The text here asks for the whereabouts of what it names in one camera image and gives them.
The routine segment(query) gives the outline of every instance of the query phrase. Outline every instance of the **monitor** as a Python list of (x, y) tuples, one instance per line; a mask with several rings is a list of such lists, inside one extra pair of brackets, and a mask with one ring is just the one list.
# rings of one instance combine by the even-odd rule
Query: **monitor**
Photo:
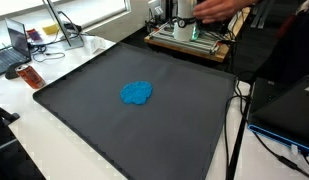
[(27, 46), (24, 24), (8, 18), (5, 18), (5, 23), (13, 49), (26, 56), (27, 58), (30, 58), (31, 56)]
[(43, 3), (46, 5), (48, 12), (50, 13), (52, 19), (54, 20), (55, 23), (57, 23), (59, 25), (60, 30), (62, 31), (65, 40), (67, 41), (67, 43), (63, 43), (63, 47), (65, 50), (69, 50), (69, 49), (74, 49), (74, 48), (78, 48), (78, 47), (82, 47), (84, 46), (84, 42), (82, 37), (79, 35), (78, 30), (76, 29), (75, 25), (73, 25), (73, 27), (75, 28), (75, 30), (77, 31), (77, 34), (75, 35), (69, 35), (67, 33), (67, 30), (59, 16), (58, 11), (56, 10), (55, 5), (53, 4), (53, 2), (51, 0), (42, 0)]

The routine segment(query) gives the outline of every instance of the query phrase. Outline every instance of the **hand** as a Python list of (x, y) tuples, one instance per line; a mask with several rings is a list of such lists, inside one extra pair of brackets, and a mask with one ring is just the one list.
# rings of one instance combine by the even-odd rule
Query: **hand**
[(231, 18), (237, 11), (257, 0), (205, 0), (194, 8), (194, 16), (204, 24)]

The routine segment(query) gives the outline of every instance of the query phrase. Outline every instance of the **person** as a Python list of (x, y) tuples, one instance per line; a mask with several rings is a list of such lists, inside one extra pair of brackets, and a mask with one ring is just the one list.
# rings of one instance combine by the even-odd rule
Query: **person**
[(257, 3), (259, 0), (204, 0), (194, 8), (194, 16), (204, 24), (226, 20), (237, 11)]
[[(257, 0), (205, 0), (194, 8), (194, 15), (203, 23), (227, 19), (238, 10)], [(309, 75), (309, 0), (307, 8), (299, 12), (278, 40), (270, 56), (256, 70), (250, 83), (257, 77), (292, 85)]]

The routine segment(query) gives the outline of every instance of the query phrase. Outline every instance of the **blue object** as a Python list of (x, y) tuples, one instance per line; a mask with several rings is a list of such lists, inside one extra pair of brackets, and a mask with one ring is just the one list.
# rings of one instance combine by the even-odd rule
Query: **blue object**
[(255, 125), (248, 125), (247, 128), (249, 130), (251, 130), (252, 132), (255, 132), (255, 133), (259, 134), (259, 135), (267, 137), (267, 138), (269, 138), (269, 139), (271, 139), (271, 140), (273, 140), (275, 142), (278, 142), (280, 144), (283, 144), (284, 146), (287, 146), (289, 148), (291, 148), (292, 144), (294, 144), (294, 145), (297, 146), (297, 148), (299, 150), (301, 150), (301, 152), (305, 152), (306, 154), (309, 155), (309, 147), (307, 147), (307, 146), (299, 144), (299, 143), (297, 143), (295, 141), (292, 141), (290, 139), (284, 138), (283, 136), (277, 135), (275, 133), (272, 133), (272, 132), (267, 131), (267, 130), (265, 130), (263, 128), (257, 127)]
[(149, 82), (136, 81), (127, 84), (121, 90), (121, 98), (126, 104), (145, 104), (152, 94), (153, 87)]

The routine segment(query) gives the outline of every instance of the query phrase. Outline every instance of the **black mat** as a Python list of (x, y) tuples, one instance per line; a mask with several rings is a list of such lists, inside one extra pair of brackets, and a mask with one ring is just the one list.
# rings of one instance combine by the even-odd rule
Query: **black mat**
[[(233, 79), (119, 43), (33, 97), (127, 178), (199, 180), (219, 140)], [(134, 81), (153, 85), (145, 105), (120, 99)]]

